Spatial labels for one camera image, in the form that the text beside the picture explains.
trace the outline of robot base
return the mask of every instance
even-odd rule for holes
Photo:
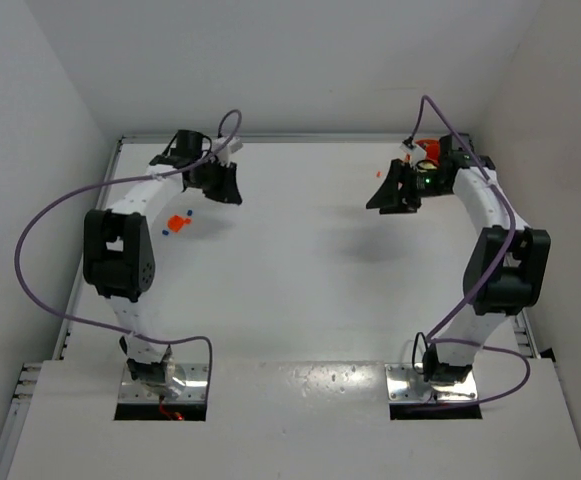
[[[479,398],[472,372],[463,383],[438,385],[423,381],[423,375],[411,364],[388,364],[386,380],[391,420],[480,419],[481,409],[474,405]],[[421,371],[422,364],[416,364]],[[444,405],[453,404],[453,408]]]
[[[205,421],[208,365],[176,364],[176,385],[165,395],[162,408],[180,413],[186,421]],[[123,370],[115,420],[171,420],[159,409],[158,390],[132,380],[127,367]]]

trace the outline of red object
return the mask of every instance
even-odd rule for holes
[[[415,143],[426,151],[426,160],[430,160],[438,167],[439,154],[441,153],[439,140],[435,140],[434,138],[423,138],[421,140],[417,140]]]
[[[186,224],[186,223],[190,223],[190,222],[186,222],[179,215],[173,215],[168,220],[168,228],[170,230],[172,230],[173,232],[177,233],[179,230],[181,230],[183,228],[183,225]]]
[[[183,420],[183,415],[181,415],[179,412],[170,413],[165,409],[163,406],[163,398],[159,399],[159,412],[168,417],[170,420]]]

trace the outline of black bracket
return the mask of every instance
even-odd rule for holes
[[[463,141],[474,151],[472,139],[467,133],[459,134]],[[479,155],[481,163],[488,170],[495,170],[496,167],[492,159],[486,155]],[[463,150],[457,139],[453,135],[446,135],[439,139],[439,167],[436,170],[426,173],[430,176],[430,194],[424,196],[434,195],[451,195],[453,193],[454,180],[457,177],[457,172],[463,168],[476,167],[477,165],[472,160],[468,152]]]
[[[432,344],[423,354],[423,381],[441,384],[462,383],[472,371],[472,365],[453,366],[439,363],[437,345]]]
[[[203,139],[200,132],[179,130],[176,144],[170,152],[157,155],[150,165],[170,165],[180,169],[191,165],[203,155]],[[204,196],[219,203],[241,205],[243,202],[237,187],[237,164],[223,165],[209,161],[190,172],[182,173],[185,188],[198,188]]]
[[[366,209],[379,209],[380,215],[415,213],[421,207],[421,196],[416,188],[416,173],[409,163],[395,159],[377,193],[366,204]]]
[[[463,293],[477,283],[505,242],[508,230],[484,228],[477,240],[463,276]],[[550,251],[550,235],[545,230],[517,231],[508,253],[515,265],[499,263],[490,279],[479,289],[471,304],[477,315],[505,313],[517,315],[537,303]]]
[[[123,250],[108,247],[123,241]],[[83,277],[99,295],[136,302],[152,285],[155,262],[146,217],[90,210],[84,220]]]

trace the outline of white wall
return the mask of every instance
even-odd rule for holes
[[[27,2],[119,135],[213,130],[235,106],[250,132],[403,132],[422,93],[472,127],[540,0]]]
[[[481,133],[515,206],[552,236],[532,318],[581,441],[581,1],[543,2]]]
[[[17,236],[44,204],[100,179],[111,148],[23,0],[1,0],[0,431],[22,362],[48,358],[59,327],[16,283]],[[79,219],[94,198],[63,207],[33,232],[24,252],[32,285],[55,306],[67,301],[80,256]]]

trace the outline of metal base plate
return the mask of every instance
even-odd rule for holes
[[[421,371],[422,365],[418,363],[416,368]],[[386,379],[390,405],[461,403],[479,398],[472,372],[463,383],[435,385],[424,382],[411,364],[396,363],[386,365]]]
[[[167,405],[203,405],[206,400],[206,386],[208,384],[208,365],[203,363],[177,364],[177,370],[184,375],[179,377],[177,385],[180,394],[176,398],[167,398]],[[128,368],[124,368],[121,385],[119,386],[119,405],[158,405],[159,396],[147,389],[139,382],[132,380]]]

